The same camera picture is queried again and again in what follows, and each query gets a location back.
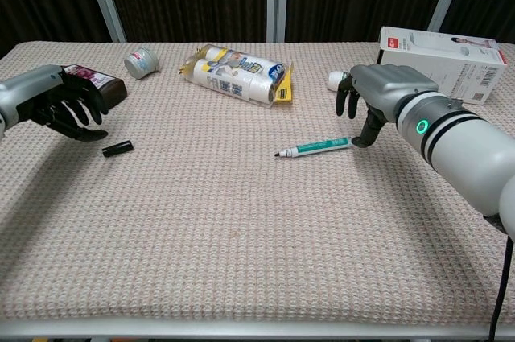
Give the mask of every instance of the table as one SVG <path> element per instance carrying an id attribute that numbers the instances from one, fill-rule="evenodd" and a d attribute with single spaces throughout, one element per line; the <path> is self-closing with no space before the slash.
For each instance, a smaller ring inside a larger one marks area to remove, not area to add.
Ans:
<path id="1" fill-rule="evenodd" d="M 373 63 L 376 43 L 231 43 L 295 63 L 294 101 L 272 109 L 182 80 L 178 68 L 200 43 L 145 43 L 162 70 L 135 80 L 122 59 L 141 45 L 31 42 L 0 60 L 1 78 L 82 64 L 122 78 L 129 91 L 105 118 L 103 141 L 74 142 L 29 122 L 6 132 L 4 336 L 34 325 L 57 335 L 91 322 L 119 325 L 81 329 L 92 335 L 125 335 L 128 324 L 155 330 L 153 322 L 198 336 L 225 335 L 228 325 L 248 325 L 253 336 L 486 333 L 505 238 L 394 126 L 366 150 L 274 158 L 284 147 L 361 131 L 365 107 L 353 121 L 338 118 L 325 83 L 331 70 Z M 501 46 L 512 62 L 515 46 Z M 509 67 L 487 103 L 470 106 L 510 134 L 514 83 Z M 101 156 L 126 139 L 134 152 Z M 515 336 L 513 284 L 500 336 Z"/>

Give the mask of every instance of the small tin can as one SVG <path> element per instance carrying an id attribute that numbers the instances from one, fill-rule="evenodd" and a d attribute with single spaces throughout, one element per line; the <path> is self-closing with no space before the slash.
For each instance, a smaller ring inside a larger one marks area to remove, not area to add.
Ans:
<path id="1" fill-rule="evenodd" d="M 153 51 L 146 47 L 140 47 L 131 52 L 123 60 L 127 71 L 136 79 L 142 79 L 151 72 L 159 70 L 159 59 Z"/>

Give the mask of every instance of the robotic hand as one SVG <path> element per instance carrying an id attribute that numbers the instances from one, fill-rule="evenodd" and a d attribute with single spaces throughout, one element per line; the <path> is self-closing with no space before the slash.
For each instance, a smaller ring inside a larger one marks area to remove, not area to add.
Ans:
<path id="1" fill-rule="evenodd" d="M 29 119 L 79 141 L 104 138 L 104 130 L 77 125 L 69 109 L 83 125 L 88 125 L 83 106 L 99 125 L 101 115 L 108 113 L 104 98 L 93 83 L 68 75 L 60 66 L 41 66 L 0 82 L 0 140 L 5 130 Z"/>
<path id="2" fill-rule="evenodd" d="M 340 82 L 336 113 L 356 116 L 363 97 L 369 110 L 360 137 L 367 147 L 385 123 L 401 136 L 485 219 L 515 239 L 515 140 L 438 93 L 438 85 L 407 66 L 358 65 Z"/>

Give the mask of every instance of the white product box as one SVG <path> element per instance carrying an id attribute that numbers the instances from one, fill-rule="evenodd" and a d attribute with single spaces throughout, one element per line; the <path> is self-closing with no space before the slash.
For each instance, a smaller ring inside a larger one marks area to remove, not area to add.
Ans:
<path id="1" fill-rule="evenodd" d="M 493 39 L 383 27 L 379 64 L 411 66 L 439 91 L 482 105 L 507 65 Z"/>

